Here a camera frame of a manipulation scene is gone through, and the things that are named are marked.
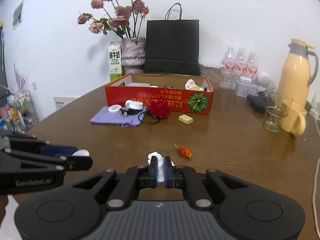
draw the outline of white cable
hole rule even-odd
[[[318,125],[318,117],[319,117],[319,114],[317,114],[315,116],[315,122],[316,122],[318,135],[320,137],[320,129],[319,129],[319,125]],[[317,208],[316,208],[317,177],[318,177],[318,173],[319,173],[319,164],[320,164],[320,158],[318,159],[318,162],[317,162],[316,173],[315,173],[314,182],[313,182],[312,206],[313,206],[313,214],[314,214],[314,217],[315,217],[316,231],[317,231],[318,238],[320,239]]]

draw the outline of person's hand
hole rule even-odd
[[[5,207],[8,204],[8,196],[0,196],[0,226],[5,216]]]

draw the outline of small yellow block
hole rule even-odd
[[[179,116],[179,121],[185,124],[191,124],[193,122],[193,118],[190,116],[187,116],[186,114],[183,114]]]

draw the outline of green pumpkin illustration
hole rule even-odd
[[[188,106],[194,112],[202,112],[207,108],[209,98],[204,93],[195,93],[188,99]]]

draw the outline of glass cup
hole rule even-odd
[[[266,100],[266,113],[263,126],[269,131],[279,132],[280,122],[282,118],[288,115],[293,99],[278,95],[278,90],[269,89]]]

